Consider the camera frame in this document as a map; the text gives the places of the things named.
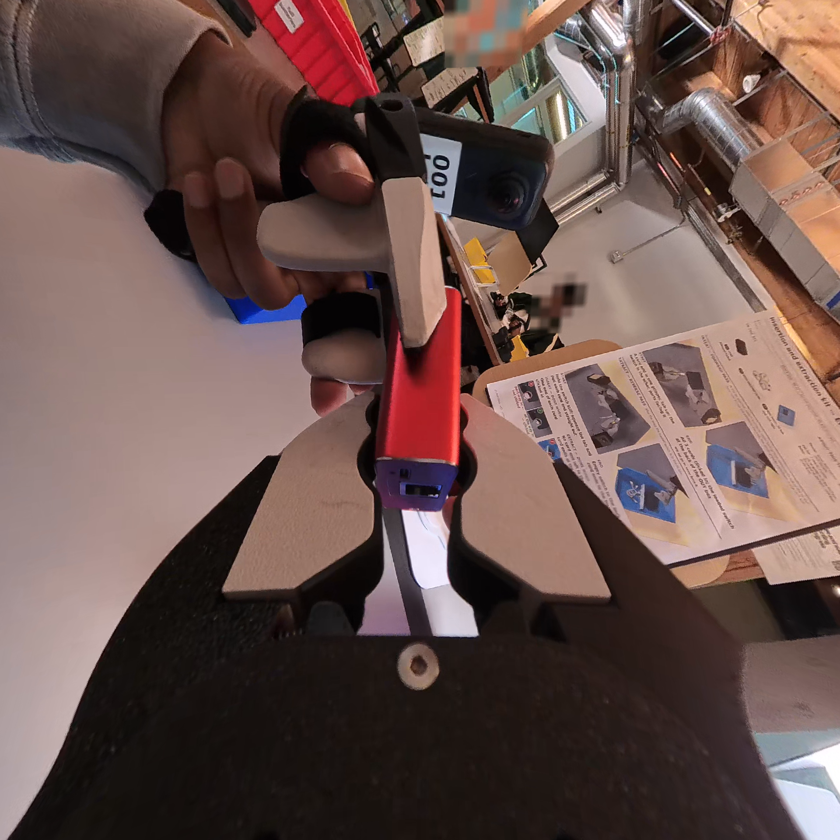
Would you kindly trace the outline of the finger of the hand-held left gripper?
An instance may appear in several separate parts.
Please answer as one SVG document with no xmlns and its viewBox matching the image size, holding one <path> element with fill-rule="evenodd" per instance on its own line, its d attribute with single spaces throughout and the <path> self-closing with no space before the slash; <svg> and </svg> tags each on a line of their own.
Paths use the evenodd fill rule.
<svg viewBox="0 0 840 840">
<path fill-rule="evenodd" d="M 402 344 L 419 350 L 447 306 L 431 192 L 421 177 L 405 176 L 384 181 L 381 194 L 391 251 L 388 276 Z"/>
</svg>

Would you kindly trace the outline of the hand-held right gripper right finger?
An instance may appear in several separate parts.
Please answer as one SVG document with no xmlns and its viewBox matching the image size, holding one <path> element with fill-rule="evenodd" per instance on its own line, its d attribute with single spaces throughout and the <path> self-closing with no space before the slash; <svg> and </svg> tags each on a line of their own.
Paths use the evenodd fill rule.
<svg viewBox="0 0 840 840">
<path fill-rule="evenodd" d="M 544 606 L 612 599 L 551 458 L 491 408 L 461 397 L 467 477 L 454 504 L 448 578 L 479 634 L 530 629 Z"/>
</svg>

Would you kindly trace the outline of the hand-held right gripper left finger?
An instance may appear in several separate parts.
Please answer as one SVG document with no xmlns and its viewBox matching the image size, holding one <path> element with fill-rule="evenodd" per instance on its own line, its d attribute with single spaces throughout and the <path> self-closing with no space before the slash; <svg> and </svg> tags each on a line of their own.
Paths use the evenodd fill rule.
<svg viewBox="0 0 840 840">
<path fill-rule="evenodd" d="M 282 450 L 224 582 L 228 600 L 289 604 L 299 627 L 332 602 L 360 630 L 384 570 L 381 504 L 360 467 L 374 402 L 357 395 Z"/>
</svg>

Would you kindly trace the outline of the red metal network switch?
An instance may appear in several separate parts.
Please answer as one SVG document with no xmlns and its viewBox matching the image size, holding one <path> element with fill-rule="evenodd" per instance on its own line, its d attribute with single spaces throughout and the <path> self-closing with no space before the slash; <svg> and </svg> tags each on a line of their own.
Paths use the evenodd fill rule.
<svg viewBox="0 0 840 840">
<path fill-rule="evenodd" d="M 407 350 L 396 316 L 375 435 L 375 488 L 384 509 L 440 511 L 459 472 L 460 290 L 423 348 Z"/>
</svg>

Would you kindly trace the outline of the blue plastic bin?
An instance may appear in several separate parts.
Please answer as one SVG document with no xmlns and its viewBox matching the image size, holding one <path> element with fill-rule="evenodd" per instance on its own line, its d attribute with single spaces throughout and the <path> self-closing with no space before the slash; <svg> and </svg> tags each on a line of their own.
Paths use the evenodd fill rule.
<svg viewBox="0 0 840 840">
<path fill-rule="evenodd" d="M 250 298 L 225 298 L 235 319 L 243 325 L 299 321 L 307 307 L 302 295 L 294 297 L 284 308 L 266 310 L 256 305 Z"/>
</svg>

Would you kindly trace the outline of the person's left hand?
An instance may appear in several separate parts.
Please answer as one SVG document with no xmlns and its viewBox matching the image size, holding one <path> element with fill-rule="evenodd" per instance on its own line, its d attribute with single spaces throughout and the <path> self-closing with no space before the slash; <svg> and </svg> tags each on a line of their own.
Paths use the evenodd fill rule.
<svg viewBox="0 0 840 840">
<path fill-rule="evenodd" d="M 280 129 L 294 95 L 257 58 L 208 31 L 175 73 L 161 115 L 165 187 L 183 195 L 197 264 L 221 295 L 265 310 L 299 295 L 311 303 L 366 289 L 363 272 L 282 269 L 257 245 L 263 209 L 285 198 Z"/>
</svg>

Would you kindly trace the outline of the yellow plastic tray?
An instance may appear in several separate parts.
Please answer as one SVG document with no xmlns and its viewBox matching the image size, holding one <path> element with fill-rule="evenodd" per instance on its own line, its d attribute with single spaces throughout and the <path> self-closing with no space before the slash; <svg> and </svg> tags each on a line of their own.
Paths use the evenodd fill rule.
<svg viewBox="0 0 840 840">
<path fill-rule="evenodd" d="M 490 266 L 487 252 L 477 237 L 464 243 L 464 251 L 469 267 L 476 276 L 476 281 L 482 285 L 497 284 L 497 275 Z"/>
</svg>

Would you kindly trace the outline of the cardboard box black flap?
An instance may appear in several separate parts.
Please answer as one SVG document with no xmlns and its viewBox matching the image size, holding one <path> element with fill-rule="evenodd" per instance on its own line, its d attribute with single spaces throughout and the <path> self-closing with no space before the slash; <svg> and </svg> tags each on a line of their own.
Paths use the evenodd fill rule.
<svg viewBox="0 0 840 840">
<path fill-rule="evenodd" d="M 506 233 L 497 242 L 487 262 L 501 295 L 510 295 L 531 275 L 559 227 L 550 205 L 542 199 L 528 225 Z"/>
</svg>

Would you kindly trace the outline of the standing desk with hanging papers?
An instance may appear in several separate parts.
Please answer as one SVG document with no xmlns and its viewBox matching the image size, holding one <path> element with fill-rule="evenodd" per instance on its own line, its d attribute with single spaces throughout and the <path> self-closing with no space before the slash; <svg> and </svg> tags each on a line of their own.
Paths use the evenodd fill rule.
<svg viewBox="0 0 840 840">
<path fill-rule="evenodd" d="M 360 38 L 374 81 L 380 91 L 401 93 L 431 111 L 493 123 L 487 72 L 449 66 L 443 28 L 443 16 L 424 5 L 411 19 L 395 19 L 388 27 L 368 24 Z"/>
</svg>

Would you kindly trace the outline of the silver ventilation pipe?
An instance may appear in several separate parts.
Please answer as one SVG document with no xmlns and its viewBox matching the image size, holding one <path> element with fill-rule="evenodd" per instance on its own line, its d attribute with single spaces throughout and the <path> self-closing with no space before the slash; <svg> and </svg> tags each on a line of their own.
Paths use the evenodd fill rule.
<svg viewBox="0 0 840 840">
<path fill-rule="evenodd" d="M 617 191 L 631 179 L 634 153 L 637 63 L 633 37 L 623 20 L 603 2 L 589 2 L 580 11 L 584 30 L 601 58 L 605 79 L 605 167 Z"/>
</svg>

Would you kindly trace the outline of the clipboard with instruction sheet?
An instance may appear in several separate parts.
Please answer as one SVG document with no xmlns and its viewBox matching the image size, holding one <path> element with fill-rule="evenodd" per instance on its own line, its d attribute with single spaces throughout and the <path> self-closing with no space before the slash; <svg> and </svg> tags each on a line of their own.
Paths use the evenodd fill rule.
<svg viewBox="0 0 840 840">
<path fill-rule="evenodd" d="M 776 311 L 516 369 L 476 398 L 568 466 L 672 570 L 750 551 L 838 576 L 838 398 Z"/>
</svg>

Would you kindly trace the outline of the large red plastic bin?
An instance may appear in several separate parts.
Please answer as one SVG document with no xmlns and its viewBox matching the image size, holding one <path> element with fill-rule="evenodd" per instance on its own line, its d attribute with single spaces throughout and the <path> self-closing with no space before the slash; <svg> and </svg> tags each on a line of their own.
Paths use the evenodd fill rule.
<svg viewBox="0 0 840 840">
<path fill-rule="evenodd" d="M 256 17 L 309 87 L 343 106 L 379 93 L 352 18 L 340 1 L 250 1 Z"/>
</svg>

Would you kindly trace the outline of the wooden post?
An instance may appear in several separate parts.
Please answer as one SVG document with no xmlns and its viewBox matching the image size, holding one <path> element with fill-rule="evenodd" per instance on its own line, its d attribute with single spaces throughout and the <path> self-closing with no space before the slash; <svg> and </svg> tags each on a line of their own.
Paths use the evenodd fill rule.
<svg viewBox="0 0 840 840">
<path fill-rule="evenodd" d="M 578 13 L 589 1 L 539 1 L 528 11 L 521 28 L 521 52 L 528 53 L 544 41 L 568 18 Z"/>
</svg>

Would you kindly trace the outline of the corrugated silver duct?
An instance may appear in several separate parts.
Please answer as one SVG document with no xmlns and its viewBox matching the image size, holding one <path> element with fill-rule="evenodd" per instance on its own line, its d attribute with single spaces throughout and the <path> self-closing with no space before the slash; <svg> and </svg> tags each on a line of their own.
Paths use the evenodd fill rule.
<svg viewBox="0 0 840 840">
<path fill-rule="evenodd" d="M 699 89 L 668 106 L 657 131 L 668 135 L 690 127 L 732 171 L 763 147 L 760 137 L 732 103 L 713 88 Z"/>
</svg>

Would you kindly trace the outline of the rectangular metal duct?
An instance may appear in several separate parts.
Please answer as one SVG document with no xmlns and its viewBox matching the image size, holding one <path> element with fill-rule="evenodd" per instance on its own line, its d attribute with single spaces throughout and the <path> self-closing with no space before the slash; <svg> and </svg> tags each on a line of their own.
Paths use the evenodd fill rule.
<svg viewBox="0 0 840 840">
<path fill-rule="evenodd" d="M 839 320 L 839 194 L 790 141 L 738 164 L 729 192 L 812 299 Z"/>
</svg>

